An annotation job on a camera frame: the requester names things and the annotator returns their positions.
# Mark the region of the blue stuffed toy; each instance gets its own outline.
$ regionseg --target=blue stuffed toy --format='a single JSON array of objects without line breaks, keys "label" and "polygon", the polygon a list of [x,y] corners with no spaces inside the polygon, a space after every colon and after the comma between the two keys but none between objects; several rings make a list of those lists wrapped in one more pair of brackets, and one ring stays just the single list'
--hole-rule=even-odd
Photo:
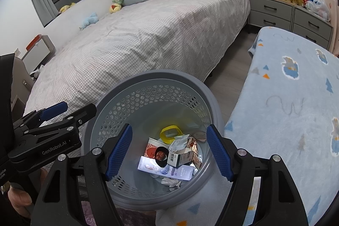
[{"label": "blue stuffed toy", "polygon": [[97,13],[93,13],[92,15],[90,15],[88,18],[86,18],[83,23],[82,26],[79,27],[80,30],[84,30],[87,26],[97,23],[99,21],[98,15]]}]

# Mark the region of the trash can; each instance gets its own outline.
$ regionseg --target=trash can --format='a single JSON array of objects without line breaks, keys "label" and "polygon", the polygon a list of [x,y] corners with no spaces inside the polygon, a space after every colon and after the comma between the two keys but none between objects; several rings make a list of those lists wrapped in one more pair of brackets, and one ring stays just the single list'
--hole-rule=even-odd
[{"label": "trash can", "polygon": [[174,70],[151,70],[119,83],[97,103],[97,116],[87,123],[82,136],[82,155],[118,135],[125,123],[132,126],[133,140],[118,175],[107,183],[116,205],[133,210],[167,209],[199,191],[215,168],[204,142],[198,143],[200,169],[179,189],[170,191],[161,179],[137,169],[149,137],[158,140],[166,126],[176,125],[188,134],[206,131],[213,123],[223,133],[218,103],[195,77]]}]

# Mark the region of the yellow plastic ring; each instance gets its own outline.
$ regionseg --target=yellow plastic ring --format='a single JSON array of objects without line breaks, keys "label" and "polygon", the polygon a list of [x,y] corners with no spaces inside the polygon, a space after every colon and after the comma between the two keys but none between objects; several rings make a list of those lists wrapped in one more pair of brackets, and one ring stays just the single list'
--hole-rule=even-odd
[{"label": "yellow plastic ring", "polygon": [[160,132],[160,138],[162,139],[162,141],[164,141],[164,143],[166,144],[172,144],[172,142],[175,140],[174,137],[173,138],[167,138],[165,135],[165,131],[168,131],[170,129],[176,129],[178,131],[178,134],[176,136],[180,136],[183,135],[182,131],[180,130],[180,128],[178,128],[176,125],[172,125],[169,127],[165,127],[161,130]]}]

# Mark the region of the metal bolt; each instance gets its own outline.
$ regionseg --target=metal bolt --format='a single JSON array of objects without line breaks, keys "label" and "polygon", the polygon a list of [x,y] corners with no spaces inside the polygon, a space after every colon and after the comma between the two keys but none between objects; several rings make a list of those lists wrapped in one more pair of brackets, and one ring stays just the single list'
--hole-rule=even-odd
[{"label": "metal bolt", "polygon": [[92,150],[92,153],[93,153],[94,155],[100,154],[100,153],[101,153],[101,148],[95,148],[95,149],[93,149],[93,150]]},{"label": "metal bolt", "polygon": [[59,156],[58,156],[58,160],[59,161],[64,161],[66,159],[66,155],[65,154],[60,154]]},{"label": "metal bolt", "polygon": [[275,162],[279,162],[281,160],[281,157],[279,155],[273,155],[272,158]]},{"label": "metal bolt", "polygon": [[247,151],[245,151],[244,149],[238,149],[237,153],[240,155],[240,156],[245,156],[247,154]]}]

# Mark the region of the wooden floor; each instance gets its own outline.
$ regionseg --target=wooden floor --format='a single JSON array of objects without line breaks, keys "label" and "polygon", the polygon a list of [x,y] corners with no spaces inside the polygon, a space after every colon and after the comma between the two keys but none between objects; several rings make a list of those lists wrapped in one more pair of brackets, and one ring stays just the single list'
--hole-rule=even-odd
[{"label": "wooden floor", "polygon": [[228,121],[247,77],[251,64],[247,51],[255,38],[256,34],[248,34],[243,29],[213,70],[213,76],[205,81],[219,103],[224,123]]}]

